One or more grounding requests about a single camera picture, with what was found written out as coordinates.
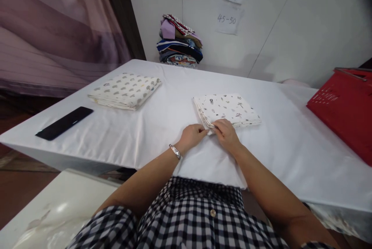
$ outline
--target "basket handle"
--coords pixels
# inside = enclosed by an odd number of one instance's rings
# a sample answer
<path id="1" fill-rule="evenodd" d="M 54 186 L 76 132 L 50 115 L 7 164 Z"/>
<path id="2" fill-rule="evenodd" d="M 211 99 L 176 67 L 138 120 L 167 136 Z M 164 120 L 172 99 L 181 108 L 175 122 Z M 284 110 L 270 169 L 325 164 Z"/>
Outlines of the basket handle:
<path id="1" fill-rule="evenodd" d="M 360 80 L 362 80 L 362 81 L 367 81 L 367 80 L 366 80 L 366 79 L 363 79 L 362 77 L 359 77 L 359 76 L 357 76 L 357 75 L 354 75 L 354 74 L 348 73 L 348 72 L 344 71 L 343 69 L 348 69 L 348 70 L 358 70 L 358 71 L 368 71 L 368 72 L 371 72 L 371 70 L 369 70 L 369 69 L 363 69 L 363 68 L 340 68 L 340 67 L 336 67 L 336 68 L 335 68 L 336 71 L 340 71 L 340 72 L 342 72 L 342 73 L 345 73 L 345 74 L 347 74 L 347 75 L 353 76 L 353 77 L 355 77 L 355 78 L 357 78 L 357 79 L 360 79 Z"/>

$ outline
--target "red plastic basket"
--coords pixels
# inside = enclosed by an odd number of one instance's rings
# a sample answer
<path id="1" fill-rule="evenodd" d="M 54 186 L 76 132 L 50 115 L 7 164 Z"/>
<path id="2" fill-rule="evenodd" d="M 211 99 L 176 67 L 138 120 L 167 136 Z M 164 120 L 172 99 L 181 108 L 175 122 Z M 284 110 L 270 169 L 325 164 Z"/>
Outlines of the red plastic basket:
<path id="1" fill-rule="evenodd" d="M 307 107 L 372 167 L 372 72 L 335 68 Z"/>

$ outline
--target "finger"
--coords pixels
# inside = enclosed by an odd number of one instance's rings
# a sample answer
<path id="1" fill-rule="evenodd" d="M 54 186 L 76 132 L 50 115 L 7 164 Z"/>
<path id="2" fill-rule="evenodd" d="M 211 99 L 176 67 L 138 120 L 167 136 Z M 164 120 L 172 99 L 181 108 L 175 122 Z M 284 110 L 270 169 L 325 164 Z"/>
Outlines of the finger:
<path id="1" fill-rule="evenodd" d="M 221 122 L 223 123 L 223 124 L 225 124 L 227 127 L 230 127 L 230 126 L 232 126 L 232 124 L 231 124 L 231 122 L 229 121 L 229 120 L 227 120 L 227 119 L 220 119 L 221 120 Z"/>
<path id="2" fill-rule="evenodd" d="M 209 130 L 203 130 L 199 133 L 199 136 L 200 136 L 200 139 L 203 139 L 207 134 L 208 134 Z"/>
<path id="3" fill-rule="evenodd" d="M 193 127 L 198 132 L 201 132 L 201 131 L 204 131 L 205 130 L 205 128 L 204 128 L 204 126 L 202 124 L 193 124 Z"/>
<path id="4" fill-rule="evenodd" d="M 220 129 L 218 129 L 218 128 L 214 128 L 213 130 L 214 130 L 214 132 L 216 133 L 217 138 L 219 138 L 219 139 L 223 139 L 224 136 L 222 135 L 222 132 L 220 131 Z"/>
<path id="5" fill-rule="evenodd" d="M 226 132 L 227 129 L 228 129 L 227 125 L 222 122 L 222 119 L 219 119 L 219 120 L 213 122 L 212 124 L 217 126 L 217 128 L 219 128 L 222 133 Z"/>

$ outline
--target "folded cloth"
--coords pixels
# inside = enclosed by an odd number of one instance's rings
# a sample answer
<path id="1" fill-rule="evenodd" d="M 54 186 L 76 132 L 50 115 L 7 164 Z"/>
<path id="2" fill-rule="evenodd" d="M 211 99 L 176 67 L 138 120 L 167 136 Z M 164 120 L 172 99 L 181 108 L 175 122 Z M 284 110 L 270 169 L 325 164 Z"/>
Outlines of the folded cloth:
<path id="1" fill-rule="evenodd" d="M 205 129 L 218 119 L 229 120 L 234 128 L 261 123 L 260 116 L 239 94 L 213 94 L 194 97 L 194 104 Z"/>
<path id="2" fill-rule="evenodd" d="M 137 110 L 161 83 L 155 77 L 122 73 L 95 88 L 88 97 L 103 106 Z"/>
<path id="3" fill-rule="evenodd" d="M 163 18 L 168 19 L 168 21 L 174 25 L 174 27 L 182 34 L 182 35 L 189 35 L 195 33 L 191 28 L 184 25 L 178 18 L 170 15 L 164 14 Z"/>
<path id="4" fill-rule="evenodd" d="M 197 61 L 189 55 L 171 55 L 167 58 L 170 65 L 182 66 L 186 68 L 196 68 Z"/>
<path id="5" fill-rule="evenodd" d="M 202 43 L 201 39 L 195 33 L 192 33 L 192 34 L 189 34 L 189 35 L 182 35 L 178 30 L 175 30 L 175 37 L 172 38 L 172 39 L 175 39 L 175 38 L 188 38 L 188 39 L 193 40 L 195 42 L 195 45 L 198 48 L 203 47 L 203 43 Z"/>
<path id="6" fill-rule="evenodd" d="M 160 62 L 166 62 L 168 57 L 170 57 L 171 55 L 175 55 L 175 54 L 179 54 L 179 52 L 166 49 L 159 54 L 159 60 Z"/>
<path id="7" fill-rule="evenodd" d="M 193 43 L 192 45 L 189 45 L 188 43 L 191 43 L 191 39 L 183 39 L 182 42 L 180 41 L 170 41 L 166 39 L 160 40 L 156 44 L 156 48 L 158 49 L 159 52 L 163 52 L 167 49 L 171 49 L 173 51 L 183 53 L 186 55 L 190 55 L 193 58 L 195 58 L 198 62 L 200 62 L 203 59 L 203 54 L 202 52 L 195 46 Z"/>
<path id="8" fill-rule="evenodd" d="M 203 47 L 203 43 L 201 41 L 201 39 L 195 34 L 195 33 L 192 33 L 192 34 L 189 34 L 189 35 L 182 35 L 178 30 L 175 29 L 175 33 L 172 33 L 170 31 L 170 27 L 167 26 L 167 24 L 165 25 L 165 27 L 163 28 L 163 24 L 165 23 L 165 20 L 162 20 L 162 26 L 160 28 L 160 31 L 159 31 L 159 36 L 162 38 L 162 39 L 169 39 L 169 40 L 180 40 L 180 39 L 190 39 L 190 40 L 193 40 L 195 45 L 201 49 Z"/>
<path id="9" fill-rule="evenodd" d="M 158 43 L 156 43 L 156 48 L 158 49 L 159 52 L 162 52 L 162 51 L 166 50 L 171 45 L 189 46 L 188 43 L 184 43 L 184 42 L 180 42 L 180 41 L 176 41 L 176 40 L 162 39 Z"/>
<path id="10" fill-rule="evenodd" d="M 199 49 L 192 48 L 190 46 L 170 45 L 168 49 L 183 53 L 185 55 L 190 55 L 195 58 L 197 62 L 200 62 L 203 59 L 202 52 L 200 52 Z"/>
<path id="11" fill-rule="evenodd" d="M 160 30 L 162 32 L 162 38 L 174 39 L 176 37 L 176 28 L 174 24 L 170 23 L 168 19 L 163 19 L 161 24 Z"/>

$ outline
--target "black phone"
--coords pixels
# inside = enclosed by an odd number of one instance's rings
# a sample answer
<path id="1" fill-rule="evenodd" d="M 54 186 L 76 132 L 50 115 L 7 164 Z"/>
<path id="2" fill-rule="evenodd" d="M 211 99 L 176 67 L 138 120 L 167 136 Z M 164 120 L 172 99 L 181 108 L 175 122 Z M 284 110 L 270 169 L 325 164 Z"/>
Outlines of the black phone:
<path id="1" fill-rule="evenodd" d="M 35 136 L 38 136 L 47 141 L 52 141 L 63 132 L 66 132 L 76 123 L 90 115 L 92 112 L 93 110 L 91 109 L 79 107 L 76 110 L 70 112 L 68 115 L 65 115 L 53 124 L 49 125 L 47 128 L 39 131 Z"/>

